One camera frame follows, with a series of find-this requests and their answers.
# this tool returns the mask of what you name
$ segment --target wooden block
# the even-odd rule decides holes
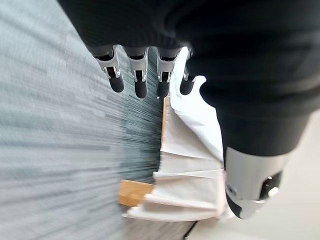
[[[166,126],[167,126],[167,115],[168,115],[168,105],[169,105],[170,98],[166,96],[163,99],[163,111],[162,111],[162,130],[161,130],[161,145],[165,140],[165,132],[166,132]]]
[[[141,203],[146,194],[154,189],[154,185],[139,181],[121,180],[119,188],[119,204],[135,207]]]

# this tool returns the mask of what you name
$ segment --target black fingertip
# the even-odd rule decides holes
[[[182,95],[188,95],[191,93],[192,88],[194,87],[195,82],[192,80],[185,81],[184,79],[181,81],[180,84],[180,93]]]
[[[135,90],[135,95],[138,98],[144,99],[147,96],[147,82],[146,81],[135,81],[134,82],[134,90]]]
[[[109,79],[110,85],[113,91],[121,93],[125,89],[124,81],[122,77],[112,77]]]
[[[158,82],[156,93],[160,98],[166,97],[169,93],[169,82],[166,82],[166,81]]]

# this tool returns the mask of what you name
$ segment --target robotic finger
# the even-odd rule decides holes
[[[157,94],[161,98],[166,97],[169,93],[170,78],[180,50],[181,48],[158,48],[156,65],[159,82],[157,86]]]
[[[104,55],[94,56],[100,65],[101,70],[106,74],[109,79],[111,88],[121,93],[125,86],[121,76],[119,59],[116,52],[116,45],[109,45],[105,48]]]
[[[134,90],[138,98],[147,96],[148,47],[124,47],[129,58],[134,79]]]
[[[187,60],[189,60],[191,56],[192,56],[192,52],[189,49],[189,54],[188,54]],[[182,79],[181,85],[180,85],[180,93],[182,95],[188,95],[189,93],[191,93],[192,88],[194,87],[194,84],[195,84],[195,77],[196,76],[190,75],[190,73],[187,69],[187,66],[185,66],[184,73],[183,73],[183,79]]]

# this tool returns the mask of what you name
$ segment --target wooden board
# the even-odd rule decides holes
[[[119,204],[135,207],[141,203],[146,194],[150,194],[154,185],[139,181],[121,180],[119,188]]]

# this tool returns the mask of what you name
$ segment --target white surface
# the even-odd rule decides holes
[[[207,104],[199,92],[206,78],[204,76],[195,77],[191,93],[189,95],[180,93],[180,83],[187,56],[188,48],[184,47],[175,63],[170,82],[171,106],[185,125],[199,137],[209,152],[217,160],[223,162],[222,137],[216,109]]]
[[[226,210],[222,163],[167,107],[166,128],[155,188],[125,217],[154,221],[196,221],[220,217]]]
[[[259,214],[215,224],[200,221],[188,240],[319,240],[320,111],[289,156],[280,191]]]

